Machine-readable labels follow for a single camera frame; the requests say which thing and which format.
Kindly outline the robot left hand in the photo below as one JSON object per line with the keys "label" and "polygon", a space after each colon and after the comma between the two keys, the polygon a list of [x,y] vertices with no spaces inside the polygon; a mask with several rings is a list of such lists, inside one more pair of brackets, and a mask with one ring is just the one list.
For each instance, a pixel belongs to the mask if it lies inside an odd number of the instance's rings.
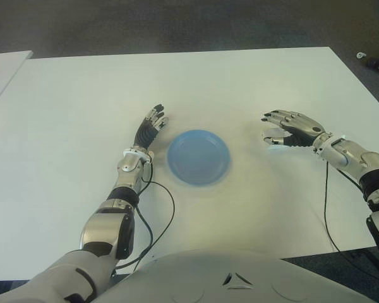
{"label": "robot left hand", "polygon": [[158,133],[167,125],[169,118],[165,116],[164,106],[153,107],[142,120],[134,138],[133,146],[148,149]]}

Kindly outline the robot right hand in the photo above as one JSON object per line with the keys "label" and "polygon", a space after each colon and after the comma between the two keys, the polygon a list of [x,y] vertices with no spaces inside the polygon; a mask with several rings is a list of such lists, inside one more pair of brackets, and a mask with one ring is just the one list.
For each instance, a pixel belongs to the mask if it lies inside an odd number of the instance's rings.
{"label": "robot right hand", "polygon": [[311,147],[317,137],[325,132],[320,123],[293,111],[273,110],[265,113],[261,121],[270,122],[290,134],[283,137],[264,137],[264,142],[269,145]]}

